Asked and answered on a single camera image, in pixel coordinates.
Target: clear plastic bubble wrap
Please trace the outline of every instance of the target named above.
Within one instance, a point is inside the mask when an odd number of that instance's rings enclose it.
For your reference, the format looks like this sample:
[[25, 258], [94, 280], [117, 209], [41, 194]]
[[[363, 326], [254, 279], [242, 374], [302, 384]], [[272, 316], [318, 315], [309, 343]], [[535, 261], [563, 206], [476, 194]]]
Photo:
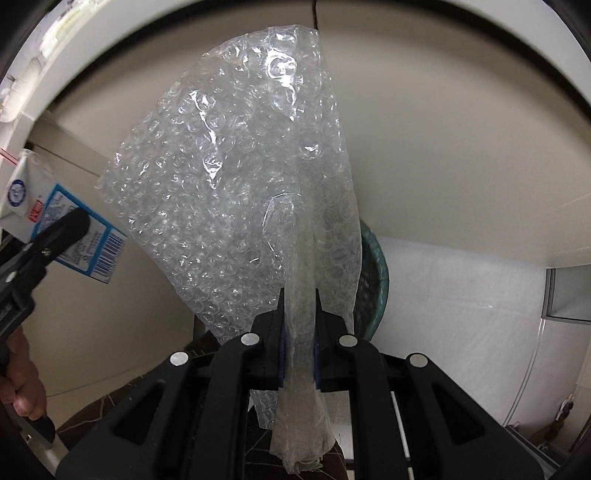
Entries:
[[318, 467], [335, 439], [313, 381], [315, 288], [351, 330], [361, 268], [318, 32], [274, 27], [205, 54], [132, 129], [98, 188], [222, 342], [285, 286], [285, 385], [253, 396], [287, 471]]

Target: person's hand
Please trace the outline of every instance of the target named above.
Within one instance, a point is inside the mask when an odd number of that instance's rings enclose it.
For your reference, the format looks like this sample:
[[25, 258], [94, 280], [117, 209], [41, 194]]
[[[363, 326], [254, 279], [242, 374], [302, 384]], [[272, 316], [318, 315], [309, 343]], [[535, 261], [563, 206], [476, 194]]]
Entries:
[[0, 377], [0, 401], [11, 403], [21, 417], [37, 420], [46, 413], [47, 396], [29, 358], [29, 342], [19, 327], [6, 342], [10, 350], [6, 378]]

